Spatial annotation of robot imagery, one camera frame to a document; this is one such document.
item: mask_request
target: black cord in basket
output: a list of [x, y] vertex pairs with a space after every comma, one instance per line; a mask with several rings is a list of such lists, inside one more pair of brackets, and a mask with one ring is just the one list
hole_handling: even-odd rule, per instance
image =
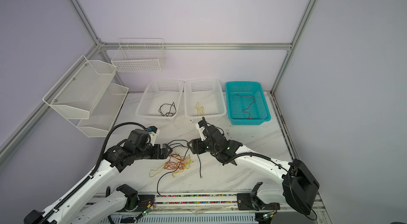
[[[163, 114], [163, 113], [161, 112], [161, 107], [162, 107], [163, 105], [170, 105], [170, 110], [169, 110], [167, 113], [165, 113], [165, 114]], [[171, 113], [171, 108], [172, 108], [173, 106], [174, 106], [174, 109], [175, 109], [176, 111], [175, 111], [174, 113]], [[158, 111], [160, 112], [160, 114], [161, 114], [162, 116], [171, 117], [171, 116], [173, 116], [173, 115], [176, 114], [177, 109], [176, 109], [175, 103], [173, 102], [172, 104], [162, 104], [162, 105], [160, 106], [160, 109], [159, 109]]]

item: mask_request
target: red string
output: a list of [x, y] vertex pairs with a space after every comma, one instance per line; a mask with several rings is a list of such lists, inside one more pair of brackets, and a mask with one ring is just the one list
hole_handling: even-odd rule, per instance
[[[252, 96], [252, 95], [239, 95], [239, 94], [236, 94], [237, 96], [239, 96], [239, 97], [252, 97], [253, 98], [253, 102], [252, 103], [250, 103], [250, 105], [249, 105], [249, 107], [248, 108], [246, 108], [246, 109], [249, 109], [250, 108], [250, 106], [253, 104], [253, 103], [255, 103], [256, 102], [256, 99]], [[243, 113], [246, 113], [246, 114], [249, 114], [249, 118], [247, 118], [248, 120], [253, 120], [253, 118], [250, 118], [250, 113], [249, 112], [245, 112], [245, 110], [246, 109], [243, 109], [242, 111], [243, 111]]]

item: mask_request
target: white wire basket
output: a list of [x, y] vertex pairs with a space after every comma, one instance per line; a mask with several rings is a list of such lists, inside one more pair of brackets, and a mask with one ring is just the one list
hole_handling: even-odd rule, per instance
[[180, 107], [183, 89], [184, 82], [181, 80], [151, 80], [141, 97], [135, 114], [149, 119], [175, 120]]
[[161, 71], [165, 50], [161, 38], [118, 38], [119, 49], [112, 64], [118, 72]]
[[65, 119], [89, 119], [116, 74], [112, 64], [83, 59], [84, 64], [50, 103], [43, 98]]
[[196, 79], [184, 84], [185, 116], [192, 122], [219, 120], [226, 114], [225, 98], [218, 79]]
[[76, 127], [88, 137], [106, 137], [119, 114], [128, 91], [127, 87], [109, 84], [89, 119], [80, 120]]

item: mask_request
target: table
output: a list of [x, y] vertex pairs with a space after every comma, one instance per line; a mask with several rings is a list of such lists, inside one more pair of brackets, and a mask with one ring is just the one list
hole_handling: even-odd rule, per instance
[[[270, 99], [264, 92], [267, 105], [272, 115], [271, 121], [261, 125], [232, 125], [227, 114], [217, 121], [210, 121], [211, 124], [222, 128], [225, 131], [226, 139], [232, 139], [247, 145], [254, 151], [279, 160], [291, 161], [287, 145], [281, 133], [280, 127], [273, 112]], [[195, 123], [188, 120], [184, 114], [184, 97], [181, 97], [180, 106], [177, 109], [174, 122], [141, 119], [135, 115], [137, 105], [140, 103], [142, 93], [129, 93], [116, 120], [116, 125], [133, 121], [145, 127], [156, 126], [160, 130], [155, 143], [168, 143], [175, 139], [190, 141], [199, 138], [199, 132], [195, 128]], [[111, 135], [106, 149], [116, 145], [123, 139], [128, 138], [130, 131], [139, 128], [135, 125], [125, 125], [116, 129]], [[180, 154], [187, 150], [183, 147], [175, 148]], [[263, 176], [246, 167], [227, 164], [222, 166], [210, 153], [199, 155], [201, 158], [201, 175], [199, 175], [199, 160], [196, 155], [191, 154], [193, 164], [187, 170], [165, 175], [159, 184], [160, 193], [182, 193], [182, 192], [247, 192], [251, 191], [257, 182], [274, 183], [271, 179]], [[139, 193], [156, 193], [157, 181], [166, 170], [150, 178], [149, 172], [155, 170], [166, 160], [136, 160], [131, 166], [127, 166], [118, 176], [109, 181], [99, 193], [105, 193], [106, 187], [112, 189], [128, 184]]]

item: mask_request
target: white wall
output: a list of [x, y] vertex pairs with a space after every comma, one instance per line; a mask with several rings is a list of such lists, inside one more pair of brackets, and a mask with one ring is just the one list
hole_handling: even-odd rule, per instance
[[[143, 92], [152, 79], [217, 78], [223, 89], [230, 81], [255, 81], [271, 90], [285, 50], [168, 50], [161, 72], [119, 73], [129, 91]], [[107, 51], [110, 58], [114, 50]]]
[[308, 0], [80, 0], [99, 37], [290, 43]]
[[91, 48], [67, 0], [0, 0], [0, 145]]
[[[0, 145], [92, 44], [67, 0], [0, 0]], [[0, 222], [23, 223], [58, 199], [102, 143], [49, 110], [0, 169]]]
[[407, 0], [319, 0], [277, 101], [334, 224], [407, 222]]

